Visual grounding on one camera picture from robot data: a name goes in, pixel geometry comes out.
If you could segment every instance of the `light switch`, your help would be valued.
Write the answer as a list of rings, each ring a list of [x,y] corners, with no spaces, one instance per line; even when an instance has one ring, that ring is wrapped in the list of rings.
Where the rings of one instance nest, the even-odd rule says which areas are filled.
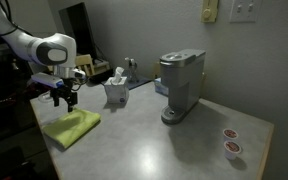
[[[202,22],[215,22],[217,17],[218,0],[203,0],[201,15]]]
[[[262,0],[234,0],[230,22],[256,22]]]

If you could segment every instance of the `yellow cloth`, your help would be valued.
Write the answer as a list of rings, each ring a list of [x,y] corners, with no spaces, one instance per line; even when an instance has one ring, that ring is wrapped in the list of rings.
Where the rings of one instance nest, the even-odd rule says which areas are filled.
[[[100,117],[98,113],[75,108],[42,130],[66,149],[99,122]]]

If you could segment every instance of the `tissue box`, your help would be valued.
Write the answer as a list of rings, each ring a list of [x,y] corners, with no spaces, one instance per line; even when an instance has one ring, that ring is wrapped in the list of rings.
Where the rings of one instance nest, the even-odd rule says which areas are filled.
[[[164,86],[161,83],[161,78],[155,79],[154,84],[155,84],[155,92],[168,96],[168,87]]]
[[[119,83],[112,84],[113,77],[104,84],[108,103],[126,103],[129,97],[127,77],[121,77]]]

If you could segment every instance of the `red coffee pod lid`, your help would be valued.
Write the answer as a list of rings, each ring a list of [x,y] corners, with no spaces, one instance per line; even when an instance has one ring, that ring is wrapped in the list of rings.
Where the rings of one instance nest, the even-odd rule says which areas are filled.
[[[225,136],[229,138],[237,138],[237,132],[232,129],[224,129]]]
[[[225,141],[224,147],[233,153],[240,153],[241,152],[241,147],[233,141]]]

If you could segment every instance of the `single-serve coffee machine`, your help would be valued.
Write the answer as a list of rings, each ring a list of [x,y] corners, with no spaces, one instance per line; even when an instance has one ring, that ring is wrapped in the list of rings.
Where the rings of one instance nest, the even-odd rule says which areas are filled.
[[[162,110],[162,121],[181,122],[198,103],[205,51],[185,49],[160,58],[161,83],[168,87],[168,106]]]

